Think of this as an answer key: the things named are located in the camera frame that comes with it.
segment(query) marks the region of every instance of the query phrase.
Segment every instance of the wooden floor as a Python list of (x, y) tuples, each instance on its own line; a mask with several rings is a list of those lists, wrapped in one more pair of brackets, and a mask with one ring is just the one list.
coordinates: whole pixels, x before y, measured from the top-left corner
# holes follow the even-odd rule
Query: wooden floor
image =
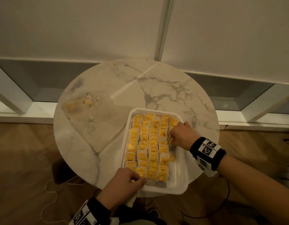
[[(285, 138), (289, 138), (289, 133), (221, 131), (219, 143), (229, 155), (272, 175), (289, 163), (289, 144), (282, 141)], [(0, 124), (0, 225), (43, 224), (41, 210), (55, 198), (53, 193), (45, 192), (44, 186), (52, 179), (52, 163), (59, 158), (52, 125)], [(56, 190), (58, 199), (46, 208), (44, 218), (70, 220), (96, 188), (51, 183), (49, 190)], [(227, 190), (223, 178), (202, 174), (184, 194), (157, 197), (147, 208), (156, 207), (168, 225), (180, 224), (181, 210), (191, 216), (204, 216), (218, 208)], [(232, 186), (229, 199), (246, 202)], [(209, 219), (185, 220), (202, 225), (256, 224), (252, 219), (230, 214), (225, 207)]]

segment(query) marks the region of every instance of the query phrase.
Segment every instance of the tray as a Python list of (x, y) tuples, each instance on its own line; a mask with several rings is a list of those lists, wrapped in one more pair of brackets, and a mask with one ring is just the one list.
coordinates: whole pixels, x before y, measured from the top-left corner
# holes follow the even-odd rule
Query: tray
[[(170, 116), (173, 116), (177, 118), (180, 122), (183, 122), (182, 118), (176, 114), (176, 113), (171, 113), (171, 112), (165, 112), (165, 111), (159, 111), (159, 110), (150, 110), (150, 109), (143, 109), (143, 108), (135, 108), (132, 109), (125, 133), (124, 133), (124, 138), (123, 138), (123, 143), (122, 143), (122, 161), (121, 161), (121, 167), (124, 167), (125, 163), (125, 154), (126, 154), (126, 149), (127, 149), (127, 143), (128, 143), (128, 137), (129, 137), (129, 129), (132, 124), (132, 118), (136, 114), (145, 114), (145, 113), (154, 113), (154, 114), (169, 114)], [(162, 186), (151, 186), (150, 183), (148, 182), (144, 187), (144, 191), (148, 192), (154, 192), (154, 193), (165, 193), (165, 194), (182, 194), (186, 191), (188, 187), (188, 171), (185, 163), (185, 151), (184, 149), (180, 147), (176, 147), (173, 151), (171, 151), (175, 155), (175, 161), (169, 163), (169, 171), (170, 171), (170, 176), (167, 181), (167, 184)]]

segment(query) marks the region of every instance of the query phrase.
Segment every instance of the person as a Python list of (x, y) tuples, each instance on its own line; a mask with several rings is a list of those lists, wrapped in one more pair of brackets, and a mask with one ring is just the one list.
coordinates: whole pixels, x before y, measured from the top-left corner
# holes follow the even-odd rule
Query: person
[[(209, 173), (215, 170), (219, 172), (271, 223), (289, 224), (289, 189), (227, 155), (219, 145), (199, 136), (188, 122), (179, 122), (169, 133), (172, 143), (190, 151), (200, 162), (202, 170)], [(125, 219), (121, 220), (120, 213), (117, 213), (119, 221), (110, 219), (110, 210), (119, 206), (118, 211), (120, 205), (128, 201), (145, 184), (146, 178), (140, 178), (129, 168), (119, 168), (101, 193), (86, 202), (70, 224), (109, 225), (126, 222)], [(129, 224), (166, 224), (158, 218), (154, 220), (133, 212), (129, 217), (128, 221), (133, 221)]]

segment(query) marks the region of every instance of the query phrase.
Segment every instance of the round marble table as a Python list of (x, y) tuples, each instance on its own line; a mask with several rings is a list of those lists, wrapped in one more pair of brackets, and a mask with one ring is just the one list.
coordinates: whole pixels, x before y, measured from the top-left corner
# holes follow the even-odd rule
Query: round marble table
[[(117, 93), (118, 105), (174, 112), (202, 136), (218, 143), (219, 124), (214, 106), (203, 90), (184, 72), (149, 59), (125, 58), (106, 61), (76, 77), (59, 98), (54, 115), (54, 135), (62, 157), (71, 169), (88, 183), (102, 189), (120, 167), (124, 131), (96, 153), (76, 131), (62, 110), (62, 104), (82, 91)], [(189, 183), (202, 170), (186, 153)]]

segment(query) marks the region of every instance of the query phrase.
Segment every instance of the hand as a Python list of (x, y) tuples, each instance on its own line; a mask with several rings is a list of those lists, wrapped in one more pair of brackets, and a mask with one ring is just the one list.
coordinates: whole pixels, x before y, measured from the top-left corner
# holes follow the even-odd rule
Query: hand
[(127, 202), (144, 184), (146, 178), (140, 178), (139, 174), (130, 168), (119, 168), (96, 199), (111, 210)]
[(200, 138), (188, 121), (184, 122), (184, 124), (178, 122), (178, 125), (169, 131), (169, 135), (170, 138), (173, 138), (173, 144), (184, 148), (186, 151), (189, 151), (193, 143)]

